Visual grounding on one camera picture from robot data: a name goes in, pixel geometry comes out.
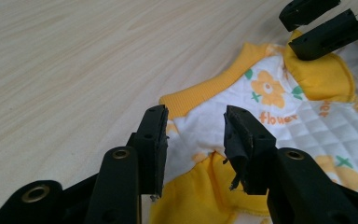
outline screw hole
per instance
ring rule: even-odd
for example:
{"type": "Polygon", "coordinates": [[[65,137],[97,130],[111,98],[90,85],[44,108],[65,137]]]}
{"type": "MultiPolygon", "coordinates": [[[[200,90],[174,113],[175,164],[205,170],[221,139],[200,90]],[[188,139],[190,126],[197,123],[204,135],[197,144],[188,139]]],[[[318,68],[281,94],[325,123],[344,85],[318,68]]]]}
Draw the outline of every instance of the screw hole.
{"type": "Polygon", "coordinates": [[[130,156],[130,152],[127,149],[121,149],[113,152],[113,158],[120,160],[130,156]]]}
{"type": "Polygon", "coordinates": [[[48,186],[40,185],[26,191],[21,199],[24,203],[36,203],[48,196],[49,192],[50,188],[48,186]]]}
{"type": "Polygon", "coordinates": [[[304,155],[296,151],[287,151],[286,156],[292,160],[301,161],[304,160],[304,155]]]}

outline cloth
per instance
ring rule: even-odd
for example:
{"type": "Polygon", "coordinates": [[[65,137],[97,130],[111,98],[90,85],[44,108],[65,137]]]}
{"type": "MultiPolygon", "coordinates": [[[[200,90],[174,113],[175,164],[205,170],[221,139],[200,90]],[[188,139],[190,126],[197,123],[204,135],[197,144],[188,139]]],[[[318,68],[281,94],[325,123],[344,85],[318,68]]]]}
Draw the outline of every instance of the cloth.
{"type": "Polygon", "coordinates": [[[235,173],[223,164],[227,105],[249,110],[277,147],[307,151],[334,181],[358,191],[358,134],[348,136],[358,133],[351,72],[334,55],[317,61],[299,62],[290,48],[245,44],[222,75],[161,97],[170,138],[163,197],[150,223],[270,222],[266,196],[228,189],[235,173]]]}

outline yellow fabric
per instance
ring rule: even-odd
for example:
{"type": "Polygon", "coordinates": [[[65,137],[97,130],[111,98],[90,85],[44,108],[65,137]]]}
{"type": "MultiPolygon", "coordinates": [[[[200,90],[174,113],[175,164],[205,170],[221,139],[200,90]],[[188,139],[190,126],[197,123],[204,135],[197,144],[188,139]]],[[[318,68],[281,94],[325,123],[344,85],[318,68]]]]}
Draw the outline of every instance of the yellow fabric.
{"type": "Polygon", "coordinates": [[[165,185],[162,198],[152,206],[150,223],[232,223],[239,211],[267,216],[266,196],[228,189],[235,173],[223,160],[213,153],[165,185]]]}
{"type": "MultiPolygon", "coordinates": [[[[299,31],[294,31],[291,40],[300,35],[299,31]]],[[[314,61],[301,61],[292,49],[287,47],[283,57],[287,70],[293,75],[308,99],[355,102],[352,74],[345,62],[336,54],[329,53],[314,61]]]]}
{"type": "MultiPolygon", "coordinates": [[[[169,119],[185,116],[197,105],[235,83],[255,63],[281,51],[272,45],[245,44],[241,54],[220,76],[199,85],[161,97],[170,109],[169,119]]],[[[352,102],[355,99],[351,73],[344,62],[329,54],[312,62],[300,61],[290,48],[284,50],[285,64],[311,100],[352,102]]],[[[232,223],[236,212],[267,216],[266,196],[249,196],[241,190],[229,191],[235,176],[217,153],[176,177],[163,190],[163,197],[151,208],[150,223],[232,223]]]]}

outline white fabric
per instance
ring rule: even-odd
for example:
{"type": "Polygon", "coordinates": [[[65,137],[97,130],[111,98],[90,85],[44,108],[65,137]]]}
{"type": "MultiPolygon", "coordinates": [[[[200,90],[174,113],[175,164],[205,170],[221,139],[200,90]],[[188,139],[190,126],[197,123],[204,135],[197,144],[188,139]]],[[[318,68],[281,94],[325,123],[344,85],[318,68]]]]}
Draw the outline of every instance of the white fabric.
{"type": "MultiPolygon", "coordinates": [[[[355,177],[358,182],[358,112],[353,104],[308,101],[285,70],[282,56],[263,59],[228,89],[192,109],[187,116],[169,121],[177,130],[168,132],[166,182],[191,170],[196,164],[195,155],[204,154],[206,158],[214,151],[225,155],[223,114],[227,105],[249,110],[277,138],[277,148],[294,147],[308,152],[318,162],[331,161],[329,165],[335,169],[326,168],[327,174],[358,191],[358,183],[353,185],[348,180],[355,177]],[[263,103],[267,96],[257,93],[255,83],[262,84],[261,74],[268,77],[266,73],[271,79],[262,85],[263,90],[276,91],[281,86],[284,92],[276,95],[284,100],[284,106],[263,103]]],[[[238,223],[263,220],[249,217],[240,215],[238,223]]]]}

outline table surface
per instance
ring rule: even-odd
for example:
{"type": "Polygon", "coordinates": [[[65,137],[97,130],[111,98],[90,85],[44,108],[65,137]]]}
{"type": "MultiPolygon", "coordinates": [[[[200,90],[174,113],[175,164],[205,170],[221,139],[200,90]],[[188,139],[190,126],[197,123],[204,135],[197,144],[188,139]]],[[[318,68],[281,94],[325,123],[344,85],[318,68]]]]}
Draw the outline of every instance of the table surface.
{"type": "Polygon", "coordinates": [[[217,76],[244,42],[284,44],[289,2],[0,1],[0,206],[30,182],[96,174],[161,95],[217,76]]]}

